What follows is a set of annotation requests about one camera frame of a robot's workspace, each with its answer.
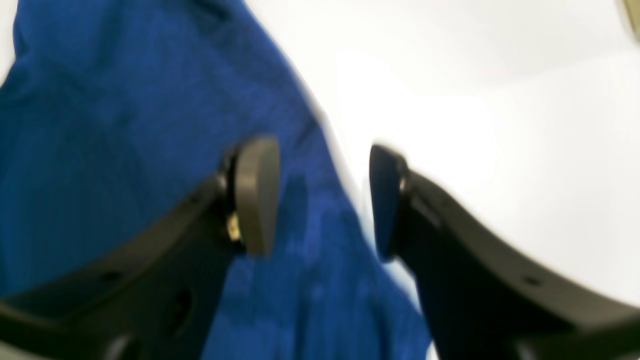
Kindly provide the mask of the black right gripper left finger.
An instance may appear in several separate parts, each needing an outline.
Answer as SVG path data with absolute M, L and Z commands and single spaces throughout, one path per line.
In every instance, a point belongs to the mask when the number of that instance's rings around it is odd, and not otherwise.
M 229 267 L 274 248 L 281 150 L 231 148 L 169 214 L 106 256 L 1 300 L 3 360 L 199 360 Z

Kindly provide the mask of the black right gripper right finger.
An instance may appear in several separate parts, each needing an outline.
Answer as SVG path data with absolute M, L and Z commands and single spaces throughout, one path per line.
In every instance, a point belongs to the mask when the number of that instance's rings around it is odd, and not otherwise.
M 441 360 L 637 360 L 639 308 L 525 256 L 400 153 L 373 145 L 375 246 L 414 276 Z

